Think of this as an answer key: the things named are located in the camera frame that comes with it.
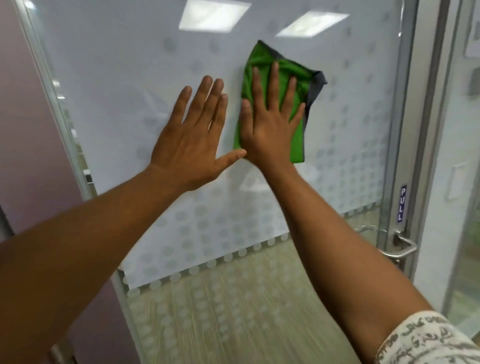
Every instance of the ceiling light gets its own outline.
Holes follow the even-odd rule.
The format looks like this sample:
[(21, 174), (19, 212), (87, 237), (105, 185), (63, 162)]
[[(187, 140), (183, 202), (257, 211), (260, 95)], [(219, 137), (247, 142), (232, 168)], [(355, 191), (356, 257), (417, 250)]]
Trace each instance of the ceiling light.
[(276, 36), (311, 38), (349, 16), (337, 12), (307, 12)]
[(35, 9), (35, 4), (33, 4), (30, 0), (25, 1), (24, 5), (29, 9), (32, 9), (32, 10)]
[(239, 1), (188, 0), (179, 29), (192, 32), (230, 33), (250, 7)]

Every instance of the forearm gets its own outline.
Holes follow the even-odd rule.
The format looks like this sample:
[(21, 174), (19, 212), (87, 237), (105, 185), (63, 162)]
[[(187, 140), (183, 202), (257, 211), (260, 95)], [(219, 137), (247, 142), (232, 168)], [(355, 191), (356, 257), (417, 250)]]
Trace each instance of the forearm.
[[(35, 360), (64, 335), (179, 196), (165, 181), (146, 170), (0, 245), (0, 321), (8, 333), (0, 340), (0, 361)], [(19, 357), (19, 352), (32, 357)]]
[(312, 285), (359, 357), (371, 363), (390, 332), (431, 309), (410, 281), (364, 241), (293, 165), (264, 169)]

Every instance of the frosted glass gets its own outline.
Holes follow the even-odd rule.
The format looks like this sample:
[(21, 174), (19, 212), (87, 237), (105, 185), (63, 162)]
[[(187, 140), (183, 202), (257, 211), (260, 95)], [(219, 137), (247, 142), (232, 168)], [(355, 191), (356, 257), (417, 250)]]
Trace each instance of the frosted glass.
[[(230, 33), (179, 30), (184, 1), (38, 0), (32, 17), (99, 193), (140, 172), (180, 90), (203, 75), (229, 95), (218, 154), (232, 148), (245, 61), (258, 39), (324, 71), (311, 112), (305, 179), (340, 213), (382, 196), (400, 2), (253, 1)], [(276, 35), (308, 11), (350, 16), (311, 38)], [(130, 288), (288, 232), (261, 173), (240, 161), (182, 196), (122, 263)]]

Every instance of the patterned sleeve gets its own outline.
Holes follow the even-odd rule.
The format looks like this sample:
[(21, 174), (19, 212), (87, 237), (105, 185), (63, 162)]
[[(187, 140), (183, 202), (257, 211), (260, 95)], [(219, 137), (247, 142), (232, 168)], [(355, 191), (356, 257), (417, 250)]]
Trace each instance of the patterned sleeve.
[(407, 318), (385, 340), (376, 364), (480, 363), (480, 348), (443, 315), (418, 312)]

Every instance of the green cloth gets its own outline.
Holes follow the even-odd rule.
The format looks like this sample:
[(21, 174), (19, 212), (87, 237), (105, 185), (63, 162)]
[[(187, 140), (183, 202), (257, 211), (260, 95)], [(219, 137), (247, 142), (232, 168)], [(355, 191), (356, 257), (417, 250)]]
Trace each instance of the green cloth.
[[(279, 64), (280, 105), (283, 103), (290, 77), (295, 76), (297, 78), (297, 89), (295, 90), (293, 110), (290, 119), (293, 117), (293, 115), (295, 115), (300, 104), (302, 102), (306, 103), (304, 116), (300, 122), (300, 125), (295, 131), (290, 150), (290, 160), (293, 163), (301, 163), (305, 161), (304, 133), (310, 107), (327, 82), (324, 74), (321, 71), (312, 71), (296, 62), (287, 60), (280, 53), (259, 40), (250, 53), (247, 64), (245, 65), (241, 90), (242, 98), (248, 99), (251, 103), (253, 102), (252, 68), (256, 66), (260, 70), (264, 99), (266, 99), (270, 67), (274, 61), (277, 61)], [(233, 147), (234, 149), (241, 148), (239, 124), (237, 124)]]

